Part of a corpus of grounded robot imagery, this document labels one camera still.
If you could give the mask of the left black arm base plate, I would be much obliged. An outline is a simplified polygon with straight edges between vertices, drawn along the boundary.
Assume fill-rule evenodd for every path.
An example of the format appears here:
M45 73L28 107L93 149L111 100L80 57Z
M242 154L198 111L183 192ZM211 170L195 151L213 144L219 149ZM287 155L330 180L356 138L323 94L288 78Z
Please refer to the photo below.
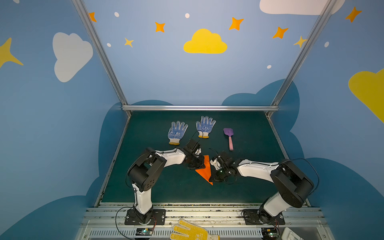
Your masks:
M137 209L128 210L125 217L125 225L164 225L166 217L165 209L149 210L141 214Z

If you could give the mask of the orange square paper sheet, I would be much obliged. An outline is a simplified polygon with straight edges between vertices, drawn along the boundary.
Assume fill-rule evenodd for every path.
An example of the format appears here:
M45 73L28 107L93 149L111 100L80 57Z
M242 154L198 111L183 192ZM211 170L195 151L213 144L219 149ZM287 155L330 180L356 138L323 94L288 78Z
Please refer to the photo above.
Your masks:
M196 170L196 172L201 177L203 177L209 184L213 185L213 183L210 181L212 173L211 173L211 165L210 165L209 155L204 155L204 168L198 169L198 170Z

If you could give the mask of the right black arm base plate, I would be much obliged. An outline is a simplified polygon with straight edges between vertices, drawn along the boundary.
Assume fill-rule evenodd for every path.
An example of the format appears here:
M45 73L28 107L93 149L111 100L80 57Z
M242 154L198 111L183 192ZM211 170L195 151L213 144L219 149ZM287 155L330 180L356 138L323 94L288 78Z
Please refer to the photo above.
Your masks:
M285 225L285 219L282 213L277 216L271 216L264 209L244 209L241 216L247 225Z

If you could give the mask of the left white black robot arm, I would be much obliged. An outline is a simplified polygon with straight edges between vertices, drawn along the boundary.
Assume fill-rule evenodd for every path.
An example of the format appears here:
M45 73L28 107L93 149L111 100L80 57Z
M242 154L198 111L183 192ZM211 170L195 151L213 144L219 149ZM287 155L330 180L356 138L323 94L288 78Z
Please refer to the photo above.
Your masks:
M183 148L168 151L146 148L127 171L127 178L134 189L135 203L132 215L127 215L125 225L130 223L147 225L155 218L152 187L158 181L164 168L173 165L186 165L190 170L205 168L201 144L190 140Z

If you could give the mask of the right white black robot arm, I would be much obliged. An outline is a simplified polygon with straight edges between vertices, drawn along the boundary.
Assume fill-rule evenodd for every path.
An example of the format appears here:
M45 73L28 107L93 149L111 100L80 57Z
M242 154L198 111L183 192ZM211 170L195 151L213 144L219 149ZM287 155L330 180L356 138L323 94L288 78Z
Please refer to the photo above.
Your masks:
M248 159L233 160L226 152L209 160L211 182L226 182L237 176L265 180L277 188L255 213L246 214L246 220L254 225L275 224L288 208L301 208L315 185L292 160L264 163Z

